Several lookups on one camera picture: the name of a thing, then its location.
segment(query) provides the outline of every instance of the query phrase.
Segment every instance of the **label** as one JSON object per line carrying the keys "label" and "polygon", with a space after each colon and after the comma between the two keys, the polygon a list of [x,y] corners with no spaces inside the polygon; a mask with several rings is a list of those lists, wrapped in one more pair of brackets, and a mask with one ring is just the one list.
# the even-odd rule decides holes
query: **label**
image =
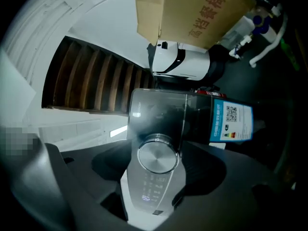
{"label": "label", "polygon": [[252,107],[215,99],[210,142],[249,141],[253,122]]}

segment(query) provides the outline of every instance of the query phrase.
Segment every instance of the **staircase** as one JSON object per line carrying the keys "label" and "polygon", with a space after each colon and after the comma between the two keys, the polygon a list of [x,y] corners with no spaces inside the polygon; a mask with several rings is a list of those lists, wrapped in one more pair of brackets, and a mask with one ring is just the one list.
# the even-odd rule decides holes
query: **staircase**
{"label": "staircase", "polygon": [[127,115],[136,88],[154,88],[151,72],[106,49],[65,37],[50,64],[42,108]]}

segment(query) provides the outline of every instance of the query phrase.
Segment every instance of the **white machine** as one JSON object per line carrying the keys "label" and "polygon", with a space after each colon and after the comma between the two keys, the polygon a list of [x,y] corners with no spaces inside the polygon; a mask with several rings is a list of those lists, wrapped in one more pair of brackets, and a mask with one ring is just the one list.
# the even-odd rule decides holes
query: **white machine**
{"label": "white machine", "polygon": [[149,59],[154,57],[150,67],[152,66],[153,75],[157,77],[199,81],[205,77],[210,67],[208,51],[184,50],[177,42],[159,40],[156,49],[149,47],[148,52]]}

